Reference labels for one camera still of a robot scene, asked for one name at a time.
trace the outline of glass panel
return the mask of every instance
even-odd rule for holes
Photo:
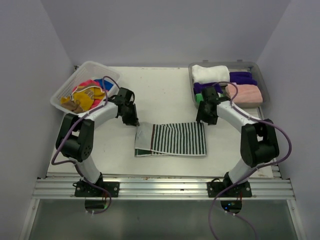
[[[243,200],[239,213],[261,240],[296,240],[285,200]],[[210,201],[114,200],[105,213],[85,213],[84,200],[41,200],[31,240],[213,239],[208,226]],[[225,214],[220,203],[212,224],[222,240],[255,239],[244,221]]]

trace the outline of white wall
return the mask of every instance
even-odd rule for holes
[[[39,0],[0,2],[0,239],[17,239],[61,114],[51,95],[72,64]]]
[[[292,0],[257,63],[271,103],[267,117],[292,139],[280,165],[291,178],[308,239],[320,239],[320,1]],[[283,151],[287,143],[281,138]]]
[[[74,64],[256,61],[290,0],[41,0]]]

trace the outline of purple cloth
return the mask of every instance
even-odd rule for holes
[[[232,71],[230,72],[230,79],[232,79],[233,77],[246,77],[252,79],[252,74],[248,71]]]
[[[252,78],[251,72],[246,71],[235,71],[230,72],[230,83],[235,83],[238,85],[249,84],[258,85],[258,82]]]
[[[193,92],[194,94],[200,94],[203,89],[212,86],[212,84],[214,84],[214,82],[205,83],[205,84],[200,84],[196,82],[195,84],[193,84]],[[223,93],[219,84],[216,84],[214,86],[214,89],[216,90],[217,93],[221,93],[221,94]]]

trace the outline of rolled towel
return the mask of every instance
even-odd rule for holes
[[[255,85],[237,85],[238,95],[233,102],[242,108],[257,108],[262,102],[263,98],[259,88]],[[236,88],[229,84],[226,88],[226,94],[228,97],[233,98],[236,94]]]
[[[230,83],[235,83],[239,85],[244,85],[244,84],[255,85],[255,86],[258,85],[258,82],[253,78],[243,77],[243,76],[237,76],[237,77],[230,76]]]
[[[230,83],[236,83],[239,85],[250,84],[256,86],[258,84],[258,82],[252,78],[251,72],[247,71],[230,72]]]
[[[251,72],[248,72],[248,71],[232,71],[232,72],[230,72],[230,80],[233,77],[245,77],[245,78],[252,79],[252,74],[251,74]]]
[[[230,81],[229,70],[226,66],[202,67],[194,65],[191,70],[194,83],[208,84]]]
[[[194,94],[200,94],[203,89],[210,87],[213,84],[214,84],[214,82],[210,82],[210,83],[206,83],[206,84],[200,84],[200,83],[196,82],[195,84],[193,84],[193,92],[194,92]],[[223,93],[219,84],[214,85],[214,89],[216,90],[217,93],[221,93],[221,94]]]

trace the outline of pink towel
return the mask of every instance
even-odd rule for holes
[[[236,85],[238,95],[233,102],[242,108],[257,108],[263,102],[263,98],[259,88],[255,85]],[[232,98],[236,94],[236,88],[231,84],[225,87],[228,97]]]

